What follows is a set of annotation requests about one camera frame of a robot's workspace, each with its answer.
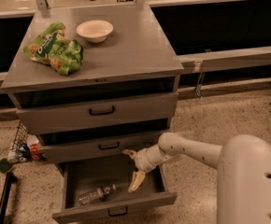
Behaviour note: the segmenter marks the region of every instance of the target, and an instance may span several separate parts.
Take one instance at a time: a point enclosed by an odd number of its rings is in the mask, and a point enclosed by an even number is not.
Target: terrazzo floor
[[[0,110],[0,159],[7,156],[18,123],[13,109]],[[222,146],[233,135],[248,133],[271,145],[271,89],[179,100],[171,132]],[[173,205],[84,223],[215,224],[216,171],[188,157],[164,170],[169,190],[178,194]],[[55,166],[29,161],[15,164],[13,172],[18,180],[12,185],[6,223],[55,224],[51,214],[61,210],[63,189]],[[0,173],[0,196],[4,182]]]

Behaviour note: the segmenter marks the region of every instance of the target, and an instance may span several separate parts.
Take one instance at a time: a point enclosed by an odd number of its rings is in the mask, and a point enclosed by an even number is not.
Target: drawer handle
[[[120,142],[117,142],[114,146],[104,146],[104,145],[99,145],[100,150],[108,150],[108,149],[115,149],[120,146]]]
[[[92,115],[92,116],[104,116],[104,115],[110,115],[112,113],[115,112],[115,106],[113,105],[111,107],[111,110],[108,110],[108,111],[103,111],[103,112],[93,112],[92,109],[90,108],[89,109],[89,114]]]
[[[125,212],[123,212],[123,213],[118,213],[118,214],[111,214],[111,213],[110,213],[110,210],[108,209],[108,215],[109,215],[110,217],[124,216],[124,215],[126,215],[127,213],[128,213],[128,206],[125,206]]]

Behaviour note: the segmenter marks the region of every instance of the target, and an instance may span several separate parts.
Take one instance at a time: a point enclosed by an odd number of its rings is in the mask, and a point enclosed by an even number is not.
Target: gray countertop
[[[89,43],[77,34],[76,28],[90,20],[109,21],[114,31],[102,43]],[[22,51],[54,21],[61,21],[66,27],[65,36],[76,39],[84,47],[81,68],[68,77],[29,60]],[[101,81],[177,75],[182,70],[182,64],[147,4],[51,8],[35,14],[2,89],[53,89]]]

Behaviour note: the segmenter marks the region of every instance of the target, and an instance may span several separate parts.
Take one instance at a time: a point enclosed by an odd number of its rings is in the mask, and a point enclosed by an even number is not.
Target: bowl
[[[113,25],[108,21],[92,20],[80,24],[77,33],[89,42],[99,43],[106,40],[113,29]]]

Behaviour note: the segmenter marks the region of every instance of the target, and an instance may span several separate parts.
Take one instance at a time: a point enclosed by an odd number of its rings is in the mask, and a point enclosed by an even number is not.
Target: snack bag
[[[68,76],[81,66],[83,47],[76,40],[64,37],[61,22],[52,23],[42,34],[23,48],[33,61],[50,65],[60,75]]]

